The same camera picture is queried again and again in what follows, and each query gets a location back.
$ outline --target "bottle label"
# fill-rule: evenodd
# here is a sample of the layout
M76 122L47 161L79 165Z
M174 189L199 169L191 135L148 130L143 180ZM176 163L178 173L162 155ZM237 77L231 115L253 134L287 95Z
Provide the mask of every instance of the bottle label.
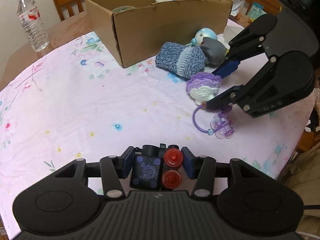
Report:
M24 12L19 16L21 24L32 23L40 18L40 13L37 6L32 7L27 12Z

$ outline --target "ribbed black surface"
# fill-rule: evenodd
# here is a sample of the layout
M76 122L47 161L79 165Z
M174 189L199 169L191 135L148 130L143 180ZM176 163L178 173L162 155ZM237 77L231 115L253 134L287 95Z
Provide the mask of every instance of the ribbed black surface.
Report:
M109 202L97 219L77 232L38 236L22 232L16 240L298 240L295 233L257 237L240 233L222 221L208 202L184 191L133 191L122 201Z

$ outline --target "plastic water bottle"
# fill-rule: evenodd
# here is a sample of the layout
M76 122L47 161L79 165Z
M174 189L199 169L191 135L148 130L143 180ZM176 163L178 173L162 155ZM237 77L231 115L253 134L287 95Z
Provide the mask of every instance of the plastic water bottle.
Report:
M41 21L36 2L33 0L18 0L17 14L31 46L36 52L46 48L50 41Z

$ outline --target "pink floral tablecloth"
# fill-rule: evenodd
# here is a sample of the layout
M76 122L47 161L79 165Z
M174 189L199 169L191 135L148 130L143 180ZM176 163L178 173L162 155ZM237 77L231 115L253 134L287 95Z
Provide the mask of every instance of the pink floral tablecloth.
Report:
M259 55L242 62L220 92L248 82L266 61ZM275 178L313 105L312 94L257 119L235 106L236 132L219 140L194 127L196 105L185 81L155 67L154 57L123 69L94 32L84 35L38 60L0 92L0 213L8 236L20 231L12 203L22 190L75 158L98 162L128 146L177 144L218 162L237 157ZM197 114L204 129L211 119L210 113ZM102 191L98 180L89 186Z

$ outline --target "blue knitted item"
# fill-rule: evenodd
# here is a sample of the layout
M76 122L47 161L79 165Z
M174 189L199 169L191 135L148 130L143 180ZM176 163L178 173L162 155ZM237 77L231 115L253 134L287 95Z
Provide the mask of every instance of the blue knitted item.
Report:
M166 42L156 56L156 66L170 70L177 75L191 78L204 70L204 53L199 46L186 47Z

